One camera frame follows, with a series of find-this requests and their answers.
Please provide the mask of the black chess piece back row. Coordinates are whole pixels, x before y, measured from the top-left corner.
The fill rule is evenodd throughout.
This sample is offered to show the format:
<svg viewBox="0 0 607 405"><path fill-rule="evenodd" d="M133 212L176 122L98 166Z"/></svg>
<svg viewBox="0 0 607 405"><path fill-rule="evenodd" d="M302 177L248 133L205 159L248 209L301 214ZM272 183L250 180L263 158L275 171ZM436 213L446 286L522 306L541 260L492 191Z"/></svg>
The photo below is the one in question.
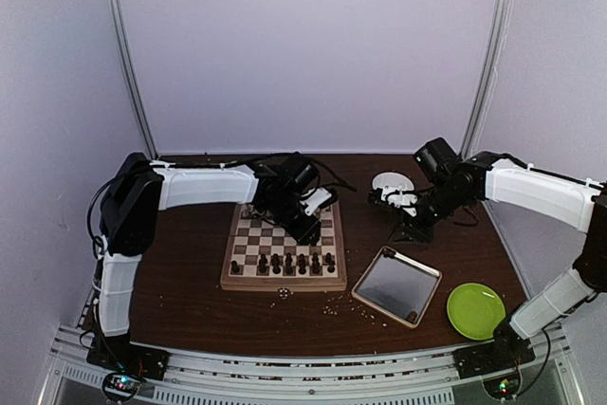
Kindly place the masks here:
<svg viewBox="0 0 607 405"><path fill-rule="evenodd" d="M292 264L285 264L284 274L285 276L293 276L295 274L294 267Z"/></svg>

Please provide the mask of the wooden chess board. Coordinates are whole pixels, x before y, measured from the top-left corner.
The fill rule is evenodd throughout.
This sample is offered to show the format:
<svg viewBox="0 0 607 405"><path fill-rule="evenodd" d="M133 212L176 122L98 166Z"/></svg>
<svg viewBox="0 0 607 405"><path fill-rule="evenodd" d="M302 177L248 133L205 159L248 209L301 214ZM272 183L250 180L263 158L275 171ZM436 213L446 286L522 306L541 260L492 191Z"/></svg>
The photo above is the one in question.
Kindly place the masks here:
<svg viewBox="0 0 607 405"><path fill-rule="evenodd" d="M314 246L302 246L285 231L267 221L259 219L241 219L240 211L243 205L238 205L233 213L230 235L227 243L225 258L220 278L220 286L227 291L243 292L274 292L288 290L291 292L335 292L347 287L347 271L343 233L340 217L340 205L333 205L317 213L321 220L321 238ZM285 255L292 255L292 265L295 274L285 276ZM319 255L322 272L312 276L310 268L312 255ZM335 260L335 271L327 272L325 256L330 253ZM281 258L281 273L272 273L271 256L278 254ZM307 274L298 273L299 255L306 256ZM258 276L257 265L259 257L267 258L267 274ZM235 260L241 267L240 275L230 275L230 262Z"/></svg>

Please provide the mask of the metal tray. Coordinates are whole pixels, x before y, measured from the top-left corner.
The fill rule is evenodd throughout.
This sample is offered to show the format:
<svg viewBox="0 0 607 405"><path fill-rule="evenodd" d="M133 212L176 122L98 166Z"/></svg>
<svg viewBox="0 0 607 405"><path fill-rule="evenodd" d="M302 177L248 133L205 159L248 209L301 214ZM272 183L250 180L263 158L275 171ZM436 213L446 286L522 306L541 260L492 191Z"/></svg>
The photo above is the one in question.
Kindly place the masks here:
<svg viewBox="0 0 607 405"><path fill-rule="evenodd" d="M395 258L383 256L391 250ZM384 246L353 286L351 295L358 302L410 329L417 328L442 280L442 273L433 267ZM411 312L415 322L407 322Z"/></svg>

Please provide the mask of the black chess rook corner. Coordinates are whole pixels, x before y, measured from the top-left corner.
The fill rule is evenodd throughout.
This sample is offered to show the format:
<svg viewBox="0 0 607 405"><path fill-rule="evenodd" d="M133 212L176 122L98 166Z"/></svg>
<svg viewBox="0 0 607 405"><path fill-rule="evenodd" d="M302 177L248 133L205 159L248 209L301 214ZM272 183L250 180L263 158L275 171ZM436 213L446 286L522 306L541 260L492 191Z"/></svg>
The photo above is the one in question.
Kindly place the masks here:
<svg viewBox="0 0 607 405"><path fill-rule="evenodd" d="M240 265L232 260L230 262L230 275L240 275L242 273Z"/></svg>

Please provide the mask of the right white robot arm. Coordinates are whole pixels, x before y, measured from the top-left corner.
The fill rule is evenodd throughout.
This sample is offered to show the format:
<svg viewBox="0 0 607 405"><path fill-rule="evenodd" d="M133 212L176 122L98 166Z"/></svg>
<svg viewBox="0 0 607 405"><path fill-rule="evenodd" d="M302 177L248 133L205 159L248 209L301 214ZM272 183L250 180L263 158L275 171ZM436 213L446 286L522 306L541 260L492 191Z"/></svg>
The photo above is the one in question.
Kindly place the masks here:
<svg viewBox="0 0 607 405"><path fill-rule="evenodd" d="M434 226L477 202L506 206L549 219L582 236L579 255L501 324L487 346L492 367L506 368L523 352L522 340L606 290L606 185L542 170L508 153L483 151L463 157L443 138L414 153L426 177L420 189L404 175L373 184L380 203L400 212L398 231L408 241L428 243Z"/></svg>

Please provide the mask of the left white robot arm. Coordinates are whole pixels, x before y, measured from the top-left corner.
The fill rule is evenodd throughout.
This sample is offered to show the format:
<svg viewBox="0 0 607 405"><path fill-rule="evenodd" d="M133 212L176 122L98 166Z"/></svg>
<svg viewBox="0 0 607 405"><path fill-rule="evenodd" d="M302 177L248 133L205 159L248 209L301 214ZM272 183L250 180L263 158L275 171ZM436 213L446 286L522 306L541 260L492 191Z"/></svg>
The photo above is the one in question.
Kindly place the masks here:
<svg viewBox="0 0 607 405"><path fill-rule="evenodd" d="M93 239L101 357L117 371L136 363L136 349L124 338L138 264L155 240L160 212L203 204L250 205L297 244L311 246L321 237L318 212L334 201L319 177L313 160L300 153L269 165L260 158L186 165L128 156L101 199L100 233Z"/></svg>

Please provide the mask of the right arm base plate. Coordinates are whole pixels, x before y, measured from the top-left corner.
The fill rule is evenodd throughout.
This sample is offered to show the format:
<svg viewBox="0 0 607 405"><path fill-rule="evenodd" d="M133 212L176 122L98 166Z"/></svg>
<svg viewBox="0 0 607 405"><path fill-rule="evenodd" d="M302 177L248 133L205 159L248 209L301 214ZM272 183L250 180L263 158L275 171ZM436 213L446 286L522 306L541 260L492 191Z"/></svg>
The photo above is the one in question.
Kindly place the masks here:
<svg viewBox="0 0 607 405"><path fill-rule="evenodd" d="M498 348L495 342L459 348L452 355L461 379L513 369L536 358L534 351L529 347L511 352L508 349Z"/></svg>

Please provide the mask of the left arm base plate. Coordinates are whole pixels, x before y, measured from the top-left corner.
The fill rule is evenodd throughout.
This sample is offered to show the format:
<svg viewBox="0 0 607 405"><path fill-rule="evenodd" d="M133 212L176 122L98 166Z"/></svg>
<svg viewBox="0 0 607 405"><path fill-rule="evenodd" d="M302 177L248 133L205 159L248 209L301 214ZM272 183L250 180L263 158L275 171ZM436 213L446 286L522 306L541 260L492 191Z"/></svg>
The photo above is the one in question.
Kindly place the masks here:
<svg viewBox="0 0 607 405"><path fill-rule="evenodd" d="M167 351L134 345L128 355L116 360L105 348L89 350L86 361L105 370L126 373L131 377L163 380L169 362Z"/></svg>

